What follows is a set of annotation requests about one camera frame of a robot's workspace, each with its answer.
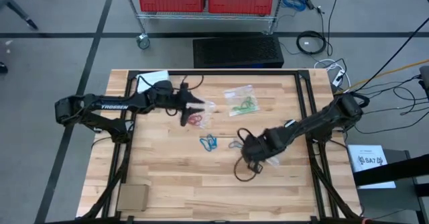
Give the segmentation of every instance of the caster wheel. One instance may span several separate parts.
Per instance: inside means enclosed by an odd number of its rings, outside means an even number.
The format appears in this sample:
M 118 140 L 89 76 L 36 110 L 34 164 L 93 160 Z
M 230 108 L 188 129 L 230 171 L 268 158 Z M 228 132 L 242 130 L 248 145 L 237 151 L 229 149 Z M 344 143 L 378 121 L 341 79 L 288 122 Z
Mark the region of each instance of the caster wheel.
M 146 50 L 150 46 L 150 40 L 147 36 L 139 36 L 137 37 L 137 46 L 139 46 L 140 49 Z
M 27 19 L 26 21 L 33 30 L 39 30 L 38 26 L 31 19 Z
M 7 73 L 6 65 L 0 62 L 0 74 L 6 74 L 6 73 Z

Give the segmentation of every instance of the metal shelf cart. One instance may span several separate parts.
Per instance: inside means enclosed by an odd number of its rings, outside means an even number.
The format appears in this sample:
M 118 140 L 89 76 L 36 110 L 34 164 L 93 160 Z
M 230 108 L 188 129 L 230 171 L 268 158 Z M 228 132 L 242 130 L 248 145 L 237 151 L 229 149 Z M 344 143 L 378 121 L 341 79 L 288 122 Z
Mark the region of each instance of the metal shelf cart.
M 220 20 L 254 20 L 254 21 L 266 21 L 268 22 L 268 30 L 265 34 L 273 34 L 274 25 L 278 20 L 278 13 L 282 0 L 278 0 L 275 9 L 271 15 L 254 15 L 254 14 L 235 14 L 235 13 L 209 13 L 207 9 L 204 9 L 201 13 L 188 13 L 188 12 L 142 12 L 138 13 L 133 0 L 128 0 L 128 3 L 133 10 L 135 18 L 139 24 L 141 35 L 137 37 L 137 45 L 142 50 L 147 49 L 150 46 L 149 37 L 144 28 L 144 22 L 147 19 L 220 19 Z

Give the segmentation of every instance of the concrete floor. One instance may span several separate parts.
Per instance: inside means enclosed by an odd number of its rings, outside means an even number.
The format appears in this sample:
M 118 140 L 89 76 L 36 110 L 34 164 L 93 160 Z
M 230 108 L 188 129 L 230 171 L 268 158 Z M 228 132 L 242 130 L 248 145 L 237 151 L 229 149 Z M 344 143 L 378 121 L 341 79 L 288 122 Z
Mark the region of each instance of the concrete floor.
M 162 38 L 158 35 L 151 38 L 149 49 L 141 51 L 134 39 L 139 28 L 126 0 L 112 0 L 105 24 L 99 22 L 106 0 L 16 1 L 38 24 L 40 32 L 54 34 L 49 35 L 50 38 L 32 34 L 25 22 L 10 10 L 0 11 L 0 61 L 9 67 L 9 74 L 0 76 L 0 140 L 3 147 L 0 152 L 1 224 L 34 222 L 64 132 L 64 128 L 54 120 L 54 102 L 76 93 L 85 65 L 93 63 L 84 92 L 94 94 L 104 93 L 110 70 L 114 68 L 193 66 L 193 38 Z M 325 12 L 326 31 L 334 0 L 312 1 L 316 6 L 321 5 Z M 428 11 L 427 0 L 338 0 L 331 23 L 335 36 L 331 39 L 334 47 L 331 58 L 346 60 L 352 82 L 368 78 L 406 40 L 402 33 L 414 31 L 428 17 Z M 291 9 L 283 8 L 279 15 L 291 13 Z M 146 27 L 149 33 L 261 32 L 267 29 L 267 24 L 155 20 Z M 129 37 L 107 35 L 110 38 L 102 36 L 100 39 L 95 34 L 97 28 L 99 33 L 135 34 L 129 34 Z M 320 31 L 320 28 L 320 17 L 315 11 L 306 10 L 295 17 L 283 17 L 277 31 Z M 386 34 L 381 37 L 377 32 Z M 429 25 L 421 32 L 429 32 Z M 24 34 L 16 36 L 11 33 Z M 280 38 L 291 52 L 297 52 L 295 40 L 295 37 Z M 414 38 L 386 70 L 429 58 L 428 46 L 429 38 Z M 284 68 L 313 67 L 314 60 L 305 55 L 290 55 L 286 51 L 283 54 Z M 315 58 L 326 58 L 326 54 Z M 415 74 L 418 74 L 418 68 L 411 68 L 374 80 L 373 84 L 405 80 Z M 424 96 L 416 82 L 406 86 L 416 97 Z M 409 104 L 393 93 L 385 93 L 372 100 L 369 110 Z M 400 116 L 399 112 L 375 113 L 364 116 L 358 126 L 362 131 L 372 131 L 407 125 L 424 113 L 406 116 Z M 381 144 L 389 149 L 409 150 L 412 156 L 419 156 L 429 150 L 426 142 L 418 137 L 428 124 L 429 117 L 407 129 L 369 135 L 352 129 L 347 143 Z M 83 126 L 74 128 L 47 221 L 74 218 L 92 142 L 93 133 Z M 363 204 L 367 217 L 395 211 L 372 209 L 369 203 Z M 416 223 L 414 214 L 407 211 L 383 220 Z

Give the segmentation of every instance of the wooden table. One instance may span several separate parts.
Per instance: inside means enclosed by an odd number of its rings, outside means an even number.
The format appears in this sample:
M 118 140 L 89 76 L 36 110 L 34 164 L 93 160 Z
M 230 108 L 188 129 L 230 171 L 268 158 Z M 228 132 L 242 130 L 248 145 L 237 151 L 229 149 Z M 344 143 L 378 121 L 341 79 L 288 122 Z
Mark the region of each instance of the wooden table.
M 320 110 L 332 100 L 328 75 L 325 70 L 309 72 Z M 122 96 L 127 74 L 128 70 L 113 70 L 106 95 Z M 171 76 L 170 80 L 178 87 L 182 78 Z M 201 76 L 188 76 L 186 81 L 191 87 L 200 79 Z M 244 85 L 253 86 L 261 110 L 229 117 L 223 91 Z M 307 100 L 304 82 L 302 85 Z M 234 177 L 233 165 L 240 152 L 228 148 L 240 127 L 259 135 L 267 127 L 283 125 L 288 119 L 301 119 L 293 76 L 205 76 L 203 84 L 192 93 L 217 105 L 206 129 L 181 127 L 179 115 L 170 117 L 161 109 L 137 116 L 127 183 L 150 183 L 149 203 L 144 212 L 122 212 L 122 219 L 134 215 L 135 220 L 307 221 L 309 216 L 318 215 L 303 136 L 277 156 L 280 166 L 265 163 L 263 172 L 250 182 L 239 182 Z M 308 102 L 306 109 L 310 114 Z M 101 114 L 119 117 L 119 111 Z M 218 148 L 212 152 L 199 142 L 200 137 L 209 133 L 218 141 Z M 107 133 L 97 134 L 95 139 L 106 136 Z M 334 140 L 344 142 L 339 133 L 334 134 Z M 113 146 L 109 139 L 94 146 L 77 216 L 85 214 L 105 189 Z M 359 214 L 361 207 L 346 150 L 328 142 L 326 154 L 334 187 Z M 248 173 L 244 165 L 239 167 L 242 177 Z M 329 216 L 327 194 L 323 187 L 322 190 Z M 117 190 L 113 193 L 110 216 L 116 201 Z

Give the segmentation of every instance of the power strip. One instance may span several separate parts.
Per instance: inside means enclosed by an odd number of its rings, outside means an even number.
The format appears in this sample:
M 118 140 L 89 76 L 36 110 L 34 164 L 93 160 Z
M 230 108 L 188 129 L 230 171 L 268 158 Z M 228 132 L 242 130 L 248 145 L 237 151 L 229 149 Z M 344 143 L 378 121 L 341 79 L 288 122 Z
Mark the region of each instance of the power strip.
M 332 84 L 333 84 L 334 86 L 338 87 L 338 86 L 340 85 L 340 83 L 341 83 L 341 79 L 343 78 L 344 74 L 345 74 L 345 71 L 344 71 L 344 70 L 340 70 L 340 71 L 338 71 L 338 74 L 336 74 L 336 77 L 335 77 L 335 79 L 332 81 Z

